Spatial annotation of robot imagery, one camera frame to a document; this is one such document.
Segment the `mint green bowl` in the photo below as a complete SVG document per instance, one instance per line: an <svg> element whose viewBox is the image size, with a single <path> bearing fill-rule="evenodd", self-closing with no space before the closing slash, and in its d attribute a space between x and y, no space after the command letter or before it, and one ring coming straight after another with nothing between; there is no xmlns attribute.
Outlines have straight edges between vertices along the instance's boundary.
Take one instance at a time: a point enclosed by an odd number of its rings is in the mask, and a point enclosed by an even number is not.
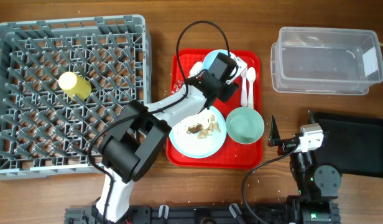
<svg viewBox="0 0 383 224"><path fill-rule="evenodd" d="M265 130L264 120L259 112L248 107L239 107L226 118L229 137L239 144L252 144L260 140Z"/></svg>

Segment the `light blue bowl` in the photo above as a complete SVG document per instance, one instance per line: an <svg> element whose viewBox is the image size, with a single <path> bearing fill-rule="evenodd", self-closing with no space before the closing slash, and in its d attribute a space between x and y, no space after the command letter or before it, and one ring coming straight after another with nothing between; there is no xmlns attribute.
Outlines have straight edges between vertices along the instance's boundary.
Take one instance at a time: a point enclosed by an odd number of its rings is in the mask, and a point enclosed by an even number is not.
<svg viewBox="0 0 383 224"><path fill-rule="evenodd" d="M203 68L208 70L210 67L211 67L211 64L214 62L216 56L219 54L219 53L222 53L222 54L225 54L225 55L228 55L228 51L227 50L223 50L223 49L218 49L218 50L214 50L214 51L211 51L210 53L207 54L207 56L204 58L204 61L203 61ZM230 84L232 83L240 74L240 68L239 68L239 65L237 65L237 67L232 71L232 74L229 76L229 78L226 80L226 83L227 84Z"/></svg>

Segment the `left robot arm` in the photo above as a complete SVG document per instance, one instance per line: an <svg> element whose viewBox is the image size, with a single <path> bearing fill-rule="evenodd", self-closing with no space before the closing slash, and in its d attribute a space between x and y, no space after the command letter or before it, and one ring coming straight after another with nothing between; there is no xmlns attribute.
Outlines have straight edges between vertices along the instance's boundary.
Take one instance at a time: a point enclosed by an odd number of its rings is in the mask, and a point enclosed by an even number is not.
<svg viewBox="0 0 383 224"><path fill-rule="evenodd" d="M91 156L88 160L106 178L102 195L93 205L100 223L120 221L129 209L134 183L152 167L172 128L216 100L227 102L238 88L234 79L239 72L238 61L229 52L220 52L207 69L186 78L176 93L147 105L131 101L96 135L90 145L98 147L103 166Z"/></svg>

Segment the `yellow plastic cup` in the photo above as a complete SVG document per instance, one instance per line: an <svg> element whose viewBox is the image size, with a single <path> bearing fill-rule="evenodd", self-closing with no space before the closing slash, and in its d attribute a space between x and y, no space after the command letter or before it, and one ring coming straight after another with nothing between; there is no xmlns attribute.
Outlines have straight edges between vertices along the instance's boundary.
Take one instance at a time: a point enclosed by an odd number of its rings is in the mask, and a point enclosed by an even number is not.
<svg viewBox="0 0 383 224"><path fill-rule="evenodd" d="M65 72L58 79L59 87L72 99L87 99L91 93L91 84L73 72Z"/></svg>

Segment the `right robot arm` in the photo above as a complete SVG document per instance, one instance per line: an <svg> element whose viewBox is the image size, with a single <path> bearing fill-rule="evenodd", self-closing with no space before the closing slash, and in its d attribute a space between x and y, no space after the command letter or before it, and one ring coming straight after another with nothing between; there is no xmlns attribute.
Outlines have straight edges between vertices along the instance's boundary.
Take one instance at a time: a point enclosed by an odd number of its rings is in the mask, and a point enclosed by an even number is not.
<svg viewBox="0 0 383 224"><path fill-rule="evenodd" d="M281 139L275 125L275 137L280 156L290 157L290 171L297 183L298 195L289 195L285 202L284 223L329 223L341 222L338 198L341 173L329 164L319 164L314 151L323 147L327 132L322 130L309 111L310 123L303 125L300 132L290 139Z"/></svg>

